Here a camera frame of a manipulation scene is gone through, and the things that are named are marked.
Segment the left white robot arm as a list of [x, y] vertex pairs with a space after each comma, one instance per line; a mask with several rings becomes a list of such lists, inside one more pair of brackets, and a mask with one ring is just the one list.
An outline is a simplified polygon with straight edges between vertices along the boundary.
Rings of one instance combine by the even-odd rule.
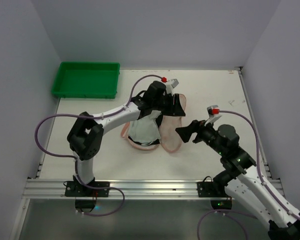
[[121, 136], [134, 148], [152, 151], [162, 146], [168, 153], [178, 151], [182, 141], [174, 130], [182, 126], [187, 103], [183, 94], [174, 93], [178, 84], [177, 79], [154, 81], [122, 107], [95, 115], [81, 113], [67, 136], [75, 158], [74, 180], [86, 188], [93, 186], [93, 161], [103, 136], [119, 126], [123, 126]]

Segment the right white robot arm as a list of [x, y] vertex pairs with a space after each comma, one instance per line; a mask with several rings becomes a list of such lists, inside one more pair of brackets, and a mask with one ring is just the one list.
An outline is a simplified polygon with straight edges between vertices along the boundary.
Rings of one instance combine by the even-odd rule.
[[255, 160], [240, 147], [233, 126], [223, 124], [214, 129], [211, 123], [194, 120], [175, 131], [185, 143], [195, 133], [194, 143], [204, 142], [221, 156], [224, 171], [213, 178], [213, 183], [256, 217], [270, 239], [300, 240], [300, 210], [259, 171]]

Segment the floral fabric laundry bag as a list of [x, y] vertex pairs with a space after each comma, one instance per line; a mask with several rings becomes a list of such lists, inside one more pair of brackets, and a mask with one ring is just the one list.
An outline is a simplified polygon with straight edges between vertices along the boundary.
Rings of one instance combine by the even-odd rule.
[[[180, 116], [165, 116], [161, 113], [160, 116], [156, 119], [156, 123], [159, 127], [159, 133], [161, 137], [160, 144], [157, 147], [161, 146], [166, 152], [171, 154], [177, 152], [182, 146], [183, 141], [176, 133], [175, 129], [182, 126], [182, 118]], [[120, 133], [121, 137], [126, 139], [128, 142], [129, 126], [130, 122], [126, 123]]]

